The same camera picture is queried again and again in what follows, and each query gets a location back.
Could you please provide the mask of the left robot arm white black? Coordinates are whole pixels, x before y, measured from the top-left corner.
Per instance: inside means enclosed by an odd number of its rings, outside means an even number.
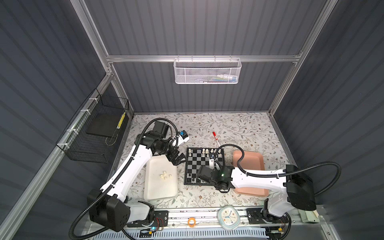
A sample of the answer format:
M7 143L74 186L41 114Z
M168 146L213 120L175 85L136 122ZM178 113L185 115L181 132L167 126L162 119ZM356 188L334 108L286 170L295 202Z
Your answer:
M137 136L135 144L116 173L98 190L92 190L87 198L88 206L75 218L69 228L71 240L86 240L107 230L123 232L130 222L146 221L151 224L155 217L154 207L146 202L131 206L125 203L132 183L140 170L154 156L165 156L170 163L178 166L186 161L179 146L189 141L185 130L167 137L168 129L175 124L165 118L151 120ZM76 235L75 228L80 220L89 215L90 220L102 228L86 235Z

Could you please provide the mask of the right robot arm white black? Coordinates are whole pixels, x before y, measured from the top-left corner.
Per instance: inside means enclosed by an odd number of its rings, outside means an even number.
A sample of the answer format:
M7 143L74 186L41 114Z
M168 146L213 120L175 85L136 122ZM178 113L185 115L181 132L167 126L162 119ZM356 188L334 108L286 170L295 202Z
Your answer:
M197 172L197 178L212 184L221 193L239 188L259 188L277 192L278 195L265 200L261 216L267 222L281 218L293 209L315 211L316 197L335 185L342 172L341 166L335 162L321 162L303 169L286 165L284 169L275 171L246 170L241 165L245 151L240 152L242 155L236 167L202 166ZM336 167L336 174L328 185L315 192L313 180L305 172L325 166Z

